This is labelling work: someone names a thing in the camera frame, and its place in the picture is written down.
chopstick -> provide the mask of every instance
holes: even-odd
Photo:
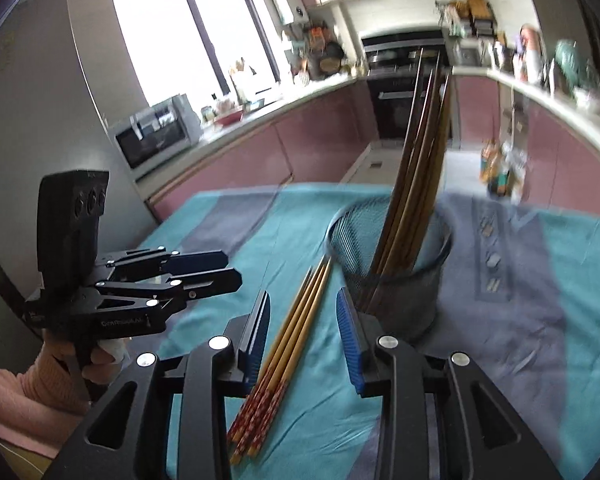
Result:
[[[319,284],[322,283],[326,272],[327,265],[324,263],[324,258],[320,260],[320,264],[312,276],[309,285],[302,295],[302,300],[296,309],[296,313],[291,319],[291,322],[286,327],[285,335],[280,340],[280,344],[276,348],[269,367],[261,381],[253,402],[247,407],[242,420],[242,427],[235,431],[232,440],[237,442],[237,446],[231,457],[231,463],[237,464],[240,462],[244,451],[251,443],[254,432],[260,425],[262,417],[265,415],[269,403],[273,398],[275,391],[280,384],[282,375],[284,374],[286,365],[292,355],[292,352],[298,342],[298,338],[302,332],[311,307],[314,304],[316,294],[319,290]]]
[[[229,428],[229,431],[227,432],[227,440],[229,442],[235,438],[237,432],[240,432],[238,439],[240,438],[240,436],[242,436],[242,432],[244,431],[243,426],[244,426],[244,418],[246,416],[246,413],[250,409],[250,404],[254,402],[254,399],[256,397],[258,397],[258,391],[261,390],[260,386],[262,384],[262,380],[266,376],[267,369],[269,368],[270,364],[273,362],[273,360],[275,358],[276,351],[277,351],[278,347],[280,346],[280,343],[284,339],[284,336],[286,334],[286,331],[287,331],[289,325],[292,323],[294,324],[296,322],[296,320],[298,320],[298,316],[296,316],[296,312],[298,312],[298,307],[302,303],[302,298],[304,298],[304,293],[307,290],[307,287],[309,286],[309,282],[311,281],[311,278],[312,278],[312,269],[309,268],[309,270],[307,271],[307,274],[304,276],[304,280],[302,280],[300,288],[298,289],[298,293],[296,294],[296,296],[293,300],[293,303],[291,304],[291,308],[289,309],[288,313],[286,314],[285,320],[282,323],[282,327],[278,331],[278,334],[276,335],[276,339],[273,341],[273,344],[271,345],[271,349],[269,351],[269,354],[267,355],[267,359],[264,362],[264,364],[262,366],[260,366],[258,382],[256,383],[254,390],[247,396],[247,399],[243,402],[242,406],[240,407],[240,410],[238,410],[238,415],[236,415],[234,422],[231,424],[231,428]]]
[[[402,217],[398,222],[394,240],[392,241],[391,245],[386,248],[386,259],[383,257],[383,274],[393,274],[398,269],[400,254],[402,253],[406,237],[408,236],[411,226],[413,225],[414,211],[418,202],[420,201],[423,180],[426,177],[426,168],[429,162],[431,148],[438,132],[432,117],[435,116],[438,118],[438,107],[440,106],[440,97],[438,95],[438,91],[440,89],[440,78],[438,72],[439,65],[440,55],[438,56],[438,62],[436,63],[436,70],[432,72],[431,76],[429,77],[429,89],[427,89],[427,100],[429,102],[425,102],[425,108],[422,111],[420,123],[422,124],[425,116],[426,120],[424,121],[424,135],[420,145],[420,153],[418,153],[418,156],[416,157],[414,150],[413,156],[411,157],[410,170],[413,168],[413,171],[410,171],[409,175],[411,177],[411,181],[407,182],[407,184],[410,186],[409,195],[405,202],[404,209],[401,212]]]
[[[286,390],[288,389],[289,383],[293,378],[293,374],[296,371],[298,366],[298,361],[302,356],[302,350],[304,349],[304,345],[309,336],[309,331],[311,330],[312,323],[314,321],[314,317],[320,309],[320,304],[322,303],[322,294],[324,289],[326,288],[327,282],[329,281],[329,273],[331,272],[331,260],[327,263],[326,268],[324,269],[324,273],[320,279],[320,285],[318,287],[317,294],[315,296],[314,302],[311,306],[311,310],[309,311],[309,315],[307,317],[306,323],[302,327],[302,331],[299,335],[298,342],[293,348],[293,353],[291,354],[288,363],[286,364],[285,371],[280,380],[280,384],[278,385],[276,392],[273,396],[273,399],[268,406],[267,412],[262,419],[261,425],[258,428],[258,431],[253,436],[253,441],[251,442],[251,446],[249,448],[249,456],[256,456],[262,445],[267,439],[267,435],[269,434],[269,429],[271,424],[273,423],[273,419],[276,416],[280,408],[280,403],[285,396]]]
[[[430,168],[427,171],[427,187],[423,191],[422,204],[418,213],[419,220],[414,225],[413,236],[409,239],[408,243],[404,245],[405,250],[403,265],[409,270],[413,269],[413,266],[418,258],[418,254],[420,253],[420,248],[426,236],[427,228],[429,227],[429,218],[433,212],[436,196],[438,195],[438,188],[440,187],[440,176],[442,174],[442,166],[445,160],[446,133],[451,117],[451,95],[452,89],[449,88],[449,78],[447,77],[445,94],[443,96],[442,106],[440,108],[438,135],[432,148]]]
[[[382,258],[382,252],[384,251],[384,247],[387,243],[389,233],[392,230],[392,226],[394,223],[394,217],[398,211],[400,211],[404,207],[404,200],[406,200],[406,196],[402,190],[404,190],[404,182],[407,175],[407,170],[409,169],[409,161],[411,158],[411,152],[413,151],[413,145],[415,142],[415,137],[418,133],[418,128],[414,128],[415,124],[414,115],[416,111],[416,104],[419,101],[420,95],[420,85],[422,84],[422,53],[424,49],[420,49],[420,57],[418,59],[418,69],[416,71],[416,83],[415,89],[413,93],[413,100],[411,101],[411,111],[409,113],[409,122],[407,124],[407,132],[404,139],[404,145],[402,147],[402,157],[400,158],[400,166],[398,167],[398,175],[395,179],[394,189],[397,189],[399,192],[394,192],[391,195],[391,200],[389,202],[389,209],[386,212],[386,218],[384,220],[384,225],[382,226],[382,232],[380,234],[380,239],[378,240],[378,249],[376,250],[376,254],[374,255],[373,262],[371,263],[371,267],[369,272],[371,274],[377,274],[378,268],[380,266],[380,260]]]

built-in oven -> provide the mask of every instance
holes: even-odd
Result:
[[[415,92],[415,76],[369,79],[381,139],[404,138]]]
[[[440,56],[449,67],[446,35],[440,28],[417,28],[362,38],[369,65],[368,86],[381,139],[403,139],[413,103],[420,56],[426,79]],[[415,117],[420,110],[416,109]]]

tile floor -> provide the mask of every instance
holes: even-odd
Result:
[[[372,145],[347,174],[343,183],[392,186],[398,173],[402,148],[399,144]],[[447,150],[439,192],[487,194],[478,178],[480,151]]]

white countertop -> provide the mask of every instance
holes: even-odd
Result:
[[[138,191],[143,200],[160,191],[170,181],[178,178],[192,166],[205,157],[231,144],[240,137],[248,134],[258,126],[278,117],[299,105],[321,95],[333,92],[357,81],[355,78],[334,75],[324,81],[311,82],[308,86],[294,87],[287,91],[285,97],[261,110],[243,118],[240,122],[231,124],[219,130],[206,128],[200,142],[192,148],[179,153],[137,182]]]
[[[574,100],[561,95],[552,97],[543,88],[490,68],[456,66],[453,68],[453,74],[488,77],[525,95],[569,126],[571,133],[575,133],[580,140],[592,147],[593,153],[600,159],[600,116],[580,110]]]

blue gripper pad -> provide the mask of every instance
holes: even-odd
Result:
[[[266,292],[261,292],[240,340],[238,351],[242,357],[240,369],[244,372],[245,393],[248,394],[258,381],[260,364],[269,331],[270,300]]]
[[[344,349],[344,357],[347,360],[347,369],[349,370],[349,379],[356,388],[356,392],[361,395],[365,387],[365,380],[362,375],[364,355],[363,349],[367,344],[361,342],[356,330],[356,324],[352,316],[356,316],[353,305],[349,304],[348,294],[344,288],[341,288],[336,297],[336,317],[338,319],[338,328],[340,329],[340,339]]]
[[[222,251],[207,251],[205,253],[189,253],[171,256],[162,270],[173,276],[195,274],[208,270],[224,269],[229,264],[229,258]]]

